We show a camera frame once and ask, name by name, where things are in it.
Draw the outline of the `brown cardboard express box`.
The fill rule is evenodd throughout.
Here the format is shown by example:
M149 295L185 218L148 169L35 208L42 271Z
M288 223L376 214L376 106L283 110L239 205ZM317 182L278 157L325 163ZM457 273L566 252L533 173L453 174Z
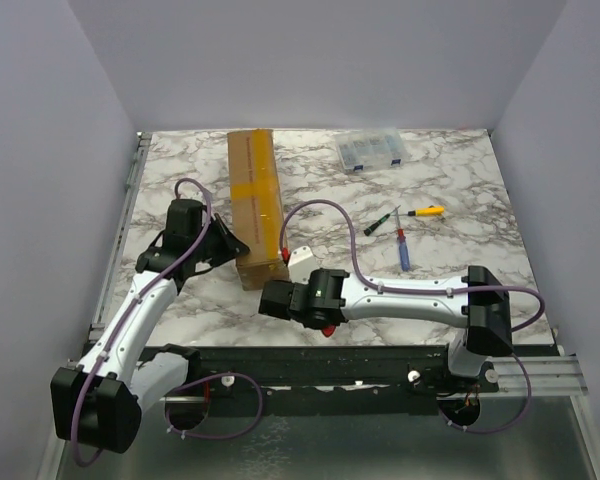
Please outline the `brown cardboard express box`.
M232 227L249 253L236 260L245 291L263 288L269 280L287 280L281 236L284 208L269 129L227 134Z

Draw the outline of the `red utility knife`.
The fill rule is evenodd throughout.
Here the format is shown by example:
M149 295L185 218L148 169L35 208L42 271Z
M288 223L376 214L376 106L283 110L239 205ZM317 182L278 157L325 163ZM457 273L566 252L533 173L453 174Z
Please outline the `red utility knife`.
M330 326L323 328L321 330L321 332L325 337L329 338L334 334L335 330L336 330L336 327L334 325L330 325Z

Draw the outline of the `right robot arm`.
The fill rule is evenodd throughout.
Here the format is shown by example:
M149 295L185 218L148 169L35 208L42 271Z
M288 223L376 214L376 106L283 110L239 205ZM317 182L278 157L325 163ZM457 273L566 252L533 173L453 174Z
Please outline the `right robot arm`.
M437 280L365 279L345 270L319 268L303 282L265 283L262 315L295 321L328 335L343 323L370 318L422 320L459 330L439 367L441 383L461 391L489 357L513 352L509 294L483 266L464 276Z

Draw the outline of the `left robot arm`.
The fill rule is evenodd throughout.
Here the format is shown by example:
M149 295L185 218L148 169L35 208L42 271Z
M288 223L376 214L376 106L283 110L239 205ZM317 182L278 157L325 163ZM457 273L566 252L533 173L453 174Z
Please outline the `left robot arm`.
M168 344L147 360L141 355L155 326L186 281L248 255L209 206L176 199L162 231L142 252L122 305L104 333L74 367L61 367L50 389L58 438L123 453L144 412L166 393L186 395L200 385L200 355Z

